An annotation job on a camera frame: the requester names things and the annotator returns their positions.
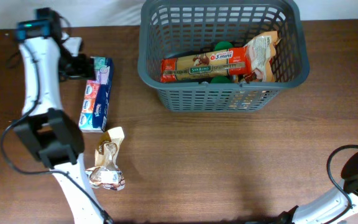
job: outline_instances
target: wire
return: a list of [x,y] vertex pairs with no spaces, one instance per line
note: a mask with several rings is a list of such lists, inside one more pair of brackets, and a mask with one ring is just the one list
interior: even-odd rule
[[7,156],[6,151],[4,149],[4,139],[6,134],[12,129],[14,128],[17,124],[23,122],[25,119],[27,119],[29,117],[29,115],[36,109],[36,107],[39,104],[40,101],[40,75],[39,75],[39,66],[38,66],[38,61],[35,58],[34,53],[31,51],[30,47],[27,44],[23,44],[24,48],[26,49],[26,51],[28,51],[28,53],[31,56],[32,59],[32,63],[34,64],[34,68],[35,68],[35,74],[36,74],[36,79],[37,79],[37,96],[35,97],[34,100],[34,104],[32,105],[31,109],[29,109],[27,112],[25,112],[23,114],[23,116],[15,121],[12,122],[11,125],[9,125],[4,132],[2,133],[1,136],[1,140],[0,140],[0,150],[1,150],[1,154],[4,158],[4,160],[6,161],[6,163],[8,164],[9,167],[11,167],[13,170],[15,170],[16,172],[20,173],[20,174],[24,174],[24,175],[44,175],[44,174],[61,174],[63,176],[65,176],[71,183],[73,183],[75,185],[75,187],[77,187],[83,194],[85,194],[85,196],[93,203],[93,205],[99,210],[101,216],[104,218],[104,222],[105,223],[113,223],[112,218],[109,216],[109,214],[103,210],[103,208],[101,208],[99,206],[99,204],[80,186],[78,185],[74,179],[72,179],[69,175],[69,173],[67,172],[63,172],[60,170],[45,170],[45,171],[26,171],[26,170],[22,170],[20,168],[18,168],[11,160],[10,158]]
[[324,224],[330,224],[330,223],[335,222],[336,220],[341,218],[343,215],[345,215],[350,209],[353,209],[352,199],[342,189],[342,187],[339,186],[339,184],[334,180],[334,177],[333,177],[333,175],[331,173],[331,161],[332,161],[333,157],[337,153],[339,153],[340,151],[345,150],[345,149],[358,149],[358,145],[346,145],[346,146],[341,146],[341,147],[335,149],[328,157],[328,160],[327,160],[327,173],[328,173],[329,180],[334,184],[334,186],[338,189],[338,191],[340,191],[345,196],[345,198],[347,199],[347,207],[339,215],[337,215],[336,217],[334,217],[333,219],[331,219],[330,221],[328,221],[328,222],[326,222]]
[[68,35],[68,37],[66,38],[66,39],[64,39],[64,40],[62,40],[62,43],[64,43],[64,42],[66,42],[70,37],[71,37],[71,33],[72,33],[72,29],[71,29],[71,24],[70,24],[70,22],[65,18],[65,17],[63,17],[63,16],[59,16],[61,19],[63,19],[63,21],[65,21],[66,22],[66,25],[67,25],[67,29],[68,29],[68,33],[67,33],[67,35]]

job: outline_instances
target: pasta package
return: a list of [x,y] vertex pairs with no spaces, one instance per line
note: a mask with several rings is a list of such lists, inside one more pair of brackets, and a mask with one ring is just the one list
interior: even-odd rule
[[246,75],[252,81],[274,82],[270,59],[278,44],[277,31],[264,32],[254,37],[243,47],[190,55],[186,57],[163,59],[161,82],[212,78],[226,75]]
[[121,127],[112,128],[101,136],[94,152],[94,167],[85,170],[92,188],[122,190],[125,187],[124,176],[116,165],[123,140],[124,131]]

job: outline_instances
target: robotic arm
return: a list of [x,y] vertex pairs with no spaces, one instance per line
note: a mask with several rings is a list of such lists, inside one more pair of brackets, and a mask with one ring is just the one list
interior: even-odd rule
[[[59,93],[59,81],[95,79],[93,60],[83,54],[72,55],[65,48],[61,17],[57,12],[49,8],[38,9],[36,17],[36,20],[18,23],[16,30],[25,66],[25,104],[23,117],[12,127],[33,158],[50,170],[36,173],[53,174],[58,180],[76,224],[113,223],[90,187],[85,174],[82,133],[63,112]],[[8,130],[10,127],[2,135],[2,154],[12,168],[29,174],[7,159],[2,142]],[[331,171],[328,173],[334,183]],[[344,166],[342,178],[337,187],[314,202],[283,212],[274,223],[337,223],[358,213],[358,153]]]

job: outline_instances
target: table surface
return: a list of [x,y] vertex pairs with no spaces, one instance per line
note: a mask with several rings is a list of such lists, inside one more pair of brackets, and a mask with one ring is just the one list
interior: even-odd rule
[[[139,27],[73,29],[87,55],[116,65],[108,127],[126,138],[117,164],[122,191],[95,190],[118,221],[218,222],[258,220],[303,205],[332,187],[326,159],[337,147],[358,144],[358,21],[303,22],[310,74],[301,86],[255,113],[172,113],[137,74]],[[24,71],[4,68],[17,47],[0,30],[0,136],[21,114]],[[60,85],[63,106],[75,121],[84,81]],[[85,163],[93,166],[100,134],[84,134]],[[14,134],[6,148],[24,169],[42,169]],[[339,173],[355,153],[333,160]],[[348,218],[358,223],[358,215]],[[52,176],[23,176],[0,154],[0,223],[73,223]]]

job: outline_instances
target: plastic basket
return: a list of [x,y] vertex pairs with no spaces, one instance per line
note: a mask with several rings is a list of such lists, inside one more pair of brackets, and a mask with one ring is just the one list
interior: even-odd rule
[[[163,58],[213,51],[220,41],[242,47],[277,30],[276,82],[160,83]],[[310,70],[299,9],[292,0],[147,0],[142,8],[138,72],[172,111],[255,111],[280,91],[303,83]]]

